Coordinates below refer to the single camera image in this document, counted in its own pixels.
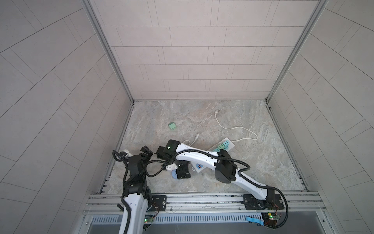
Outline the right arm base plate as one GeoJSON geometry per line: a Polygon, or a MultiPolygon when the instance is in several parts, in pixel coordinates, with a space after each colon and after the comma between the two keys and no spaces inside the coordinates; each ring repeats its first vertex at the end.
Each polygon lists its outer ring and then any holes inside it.
{"type": "Polygon", "coordinates": [[[270,200],[257,200],[251,194],[243,195],[241,202],[246,210],[284,210],[284,201],[280,194],[275,194],[274,199],[270,200]]]}

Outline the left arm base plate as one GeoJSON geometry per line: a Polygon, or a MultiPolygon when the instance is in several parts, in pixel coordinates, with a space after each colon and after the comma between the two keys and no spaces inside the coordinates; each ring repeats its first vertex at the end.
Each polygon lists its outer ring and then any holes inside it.
{"type": "Polygon", "coordinates": [[[163,212],[166,210],[167,196],[152,195],[152,200],[148,212],[163,212]]]}

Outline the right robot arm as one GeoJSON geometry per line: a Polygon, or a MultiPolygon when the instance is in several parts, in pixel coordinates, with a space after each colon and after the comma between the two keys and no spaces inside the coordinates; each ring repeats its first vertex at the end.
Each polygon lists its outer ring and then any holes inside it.
{"type": "Polygon", "coordinates": [[[255,210],[278,212],[285,209],[284,217],[280,222],[274,220],[273,214],[268,215],[263,224],[265,227],[278,229],[286,224],[289,217],[289,206],[282,191],[276,187],[261,184],[245,174],[250,169],[249,164],[233,159],[226,150],[204,151],[171,139],[165,147],[158,148],[156,155],[156,160],[145,163],[145,173],[148,177],[157,176],[173,164],[177,167],[181,162],[200,164],[213,170],[217,181],[224,184],[233,183],[249,192],[252,199],[244,201],[245,205],[249,205],[255,210]]]}

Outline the green charger cube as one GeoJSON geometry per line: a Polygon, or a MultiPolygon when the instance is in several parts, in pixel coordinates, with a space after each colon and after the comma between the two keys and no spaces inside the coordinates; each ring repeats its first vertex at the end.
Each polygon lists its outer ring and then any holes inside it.
{"type": "Polygon", "coordinates": [[[169,126],[169,128],[170,128],[171,130],[174,130],[174,129],[177,128],[177,126],[176,126],[176,124],[175,124],[174,122],[171,122],[168,126],[169,126]]]}

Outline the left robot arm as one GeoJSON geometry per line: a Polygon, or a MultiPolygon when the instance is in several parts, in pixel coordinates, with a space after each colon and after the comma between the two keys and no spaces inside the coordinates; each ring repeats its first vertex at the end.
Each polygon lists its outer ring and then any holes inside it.
{"type": "Polygon", "coordinates": [[[153,152],[144,146],[140,154],[130,156],[126,152],[112,151],[117,162],[125,164],[121,203],[123,217],[119,229],[120,234],[141,234],[147,210],[152,205],[152,193],[147,186],[145,164],[150,161],[153,152]]]}

